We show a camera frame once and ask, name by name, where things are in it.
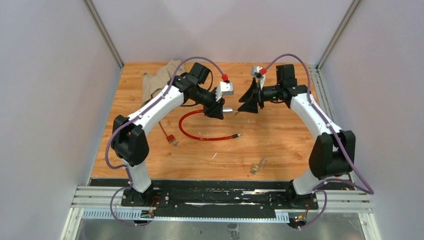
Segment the tan fabric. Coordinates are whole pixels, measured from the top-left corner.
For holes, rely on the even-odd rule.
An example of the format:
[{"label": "tan fabric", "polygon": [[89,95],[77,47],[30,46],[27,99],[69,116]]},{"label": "tan fabric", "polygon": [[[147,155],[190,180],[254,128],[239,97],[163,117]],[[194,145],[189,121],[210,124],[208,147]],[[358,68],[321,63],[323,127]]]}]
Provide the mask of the tan fabric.
[{"label": "tan fabric", "polygon": [[[167,82],[171,79],[172,74],[177,68],[178,64],[181,63],[181,60],[171,60],[165,66],[157,70],[156,75],[150,73],[143,74],[143,103],[141,106],[146,105],[150,99],[156,97],[161,90],[167,85]],[[176,72],[177,75],[181,75],[186,70],[184,64]]]}]

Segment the white wall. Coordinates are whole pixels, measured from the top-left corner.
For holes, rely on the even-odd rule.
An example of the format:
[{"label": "white wall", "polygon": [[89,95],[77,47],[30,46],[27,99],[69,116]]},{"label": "white wall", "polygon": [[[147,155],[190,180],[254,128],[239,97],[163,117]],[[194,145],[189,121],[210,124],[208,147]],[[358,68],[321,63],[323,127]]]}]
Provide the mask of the white wall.
[{"label": "white wall", "polygon": [[424,4],[362,1],[322,74],[384,240],[423,239]]},{"label": "white wall", "polygon": [[351,0],[93,2],[124,62],[270,62],[293,53],[315,64]]},{"label": "white wall", "polygon": [[119,73],[81,0],[1,1],[0,239],[59,238]]}]

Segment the small metal part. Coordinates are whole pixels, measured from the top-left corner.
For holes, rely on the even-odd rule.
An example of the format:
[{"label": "small metal part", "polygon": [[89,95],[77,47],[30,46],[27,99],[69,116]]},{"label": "small metal part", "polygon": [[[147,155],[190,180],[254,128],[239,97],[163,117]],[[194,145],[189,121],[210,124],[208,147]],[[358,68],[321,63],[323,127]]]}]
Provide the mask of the small metal part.
[{"label": "small metal part", "polygon": [[233,109],[231,107],[223,107],[222,113],[223,114],[231,114],[233,112]]},{"label": "small metal part", "polygon": [[262,162],[264,160],[265,160],[265,163],[263,164],[263,167],[262,167],[262,169],[264,169],[265,166],[267,165],[267,162],[268,162],[268,159],[266,157],[262,158],[260,160],[259,164],[253,164],[252,167],[250,168],[250,173],[251,174],[257,174],[259,172],[259,169],[261,168]]},{"label": "small metal part", "polygon": [[220,83],[221,93],[223,96],[232,96],[234,94],[234,87],[231,82],[225,82],[225,84]]},{"label": "small metal part", "polygon": [[253,164],[252,167],[250,168],[250,173],[251,174],[257,174],[258,172],[259,172],[259,165]]}]

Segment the wooden table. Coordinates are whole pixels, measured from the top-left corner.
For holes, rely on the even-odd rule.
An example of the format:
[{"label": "wooden table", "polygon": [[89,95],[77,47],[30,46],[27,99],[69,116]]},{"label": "wooden table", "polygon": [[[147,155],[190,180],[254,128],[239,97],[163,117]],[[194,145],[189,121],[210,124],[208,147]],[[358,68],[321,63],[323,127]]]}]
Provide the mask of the wooden table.
[{"label": "wooden table", "polygon": [[[126,63],[114,97],[95,160],[92,177],[125,178],[123,169],[112,170],[105,163],[105,147],[112,134],[113,120],[117,115],[127,116],[139,109],[142,103],[142,75],[155,74],[164,62]],[[214,86],[221,80],[219,72],[209,63],[202,63],[212,70]],[[185,64],[189,71],[193,62]],[[265,67],[267,63],[220,62],[218,65],[229,76],[234,85],[234,95],[225,97],[224,107],[236,110],[239,98],[249,88],[251,67]],[[295,64],[298,84],[307,84],[307,75],[301,64]],[[209,86],[210,78],[204,84]],[[276,83],[275,66],[266,75],[266,86]],[[147,141],[150,153],[146,159],[151,178],[167,179],[226,179],[226,180],[291,180],[300,176],[308,167],[314,145],[312,135],[301,119],[287,106],[265,102],[259,114],[240,112],[225,114],[224,120],[208,118],[203,114],[189,116],[184,129],[202,137],[221,137],[242,133],[241,137],[222,141],[199,141],[186,137],[178,128],[178,121],[185,113],[202,109],[202,106],[178,107],[171,111],[161,123],[168,135],[179,141],[177,147],[169,144],[157,124]],[[265,169],[251,174],[252,164],[267,158]],[[122,164],[111,149],[112,165]]]}]

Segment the red connector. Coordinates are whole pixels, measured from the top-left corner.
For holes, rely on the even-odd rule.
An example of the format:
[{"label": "red connector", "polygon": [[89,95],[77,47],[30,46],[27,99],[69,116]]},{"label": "red connector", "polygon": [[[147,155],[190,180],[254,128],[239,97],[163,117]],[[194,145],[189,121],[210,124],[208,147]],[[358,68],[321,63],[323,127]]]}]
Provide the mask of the red connector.
[{"label": "red connector", "polygon": [[222,75],[222,80],[224,82],[228,82],[228,76],[227,76],[227,74]]},{"label": "red connector", "polygon": [[264,74],[266,74],[266,73],[267,73],[267,70],[266,70],[265,68],[261,68],[261,69],[259,70],[259,73],[260,73],[261,75],[264,75]]},{"label": "red connector", "polygon": [[172,144],[173,142],[175,142],[175,137],[171,134],[169,136],[166,136],[166,140],[168,140],[168,143]]}]

